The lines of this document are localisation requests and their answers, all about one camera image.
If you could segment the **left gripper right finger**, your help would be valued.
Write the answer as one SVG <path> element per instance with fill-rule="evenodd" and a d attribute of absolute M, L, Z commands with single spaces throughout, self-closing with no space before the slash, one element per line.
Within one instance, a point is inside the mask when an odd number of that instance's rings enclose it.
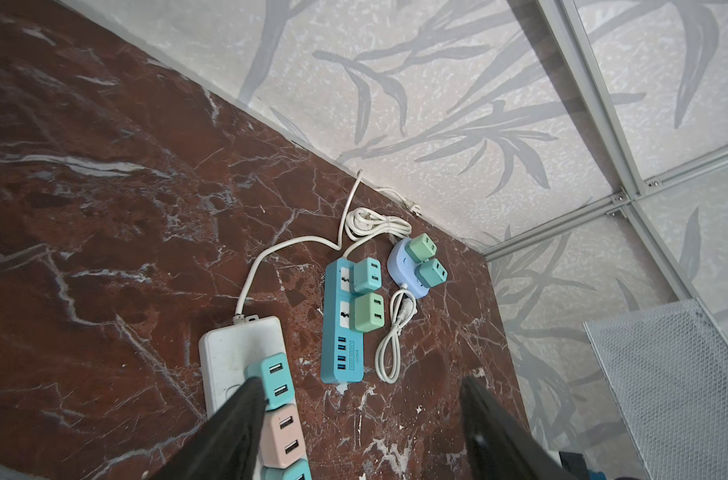
<path fill-rule="evenodd" d="M 565 470 L 482 386 L 467 376 L 460 403 L 466 450 L 475 479 L 563 479 Z"/>

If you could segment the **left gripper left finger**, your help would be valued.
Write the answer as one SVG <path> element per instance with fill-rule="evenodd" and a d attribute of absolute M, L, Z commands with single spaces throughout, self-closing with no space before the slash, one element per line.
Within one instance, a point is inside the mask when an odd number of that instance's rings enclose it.
<path fill-rule="evenodd" d="M 245 381 L 155 479 L 251 479 L 266 412 L 264 384 Z"/>

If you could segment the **pink adapter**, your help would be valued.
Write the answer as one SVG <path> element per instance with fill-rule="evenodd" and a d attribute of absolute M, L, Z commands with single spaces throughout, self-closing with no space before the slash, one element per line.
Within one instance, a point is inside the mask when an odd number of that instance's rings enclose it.
<path fill-rule="evenodd" d="M 265 414 L 259 454 L 265 467 L 278 469 L 286 469 L 306 456 L 305 439 L 295 404 L 288 403 Z"/>

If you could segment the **white long power strip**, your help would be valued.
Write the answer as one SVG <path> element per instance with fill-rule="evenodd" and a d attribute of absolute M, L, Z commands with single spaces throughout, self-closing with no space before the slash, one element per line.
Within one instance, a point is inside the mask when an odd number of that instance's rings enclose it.
<path fill-rule="evenodd" d="M 207 418 L 244 383 L 246 369 L 286 346 L 280 319 L 253 317 L 205 333 L 199 340 Z"/>

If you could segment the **teal power strip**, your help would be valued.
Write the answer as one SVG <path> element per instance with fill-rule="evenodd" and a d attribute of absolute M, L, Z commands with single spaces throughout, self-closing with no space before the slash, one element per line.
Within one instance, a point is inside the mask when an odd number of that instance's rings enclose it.
<path fill-rule="evenodd" d="M 340 258 L 325 270 L 321 379 L 326 384 L 364 377 L 363 334 L 353 329 L 353 266 Z"/>

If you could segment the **teal green usb adapter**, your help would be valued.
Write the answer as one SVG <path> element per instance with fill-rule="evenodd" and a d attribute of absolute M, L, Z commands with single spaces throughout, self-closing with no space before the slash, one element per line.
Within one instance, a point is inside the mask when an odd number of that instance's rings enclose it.
<path fill-rule="evenodd" d="M 433 288 L 447 281 L 448 272 L 438 258 L 432 258 L 418 265 L 416 277 L 426 288 Z"/>

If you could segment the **light blue square power socket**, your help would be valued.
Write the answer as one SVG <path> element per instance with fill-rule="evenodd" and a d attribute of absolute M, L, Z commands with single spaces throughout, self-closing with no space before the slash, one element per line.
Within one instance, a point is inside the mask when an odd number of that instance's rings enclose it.
<path fill-rule="evenodd" d="M 405 238 L 394 246 L 387 261 L 387 270 L 395 283 L 409 290 L 416 299 L 421 299 L 429 294 L 430 288 L 423 285 L 416 275 L 419 264 L 407 252 L 410 241 L 411 238 Z"/>

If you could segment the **light green usb adapter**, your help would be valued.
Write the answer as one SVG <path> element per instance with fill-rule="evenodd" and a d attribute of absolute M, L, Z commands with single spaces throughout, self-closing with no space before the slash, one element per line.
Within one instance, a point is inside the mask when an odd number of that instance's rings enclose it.
<path fill-rule="evenodd" d="M 438 247 L 427 233 L 423 233 L 409 239 L 405 251 L 414 262 L 423 263 L 437 254 Z"/>

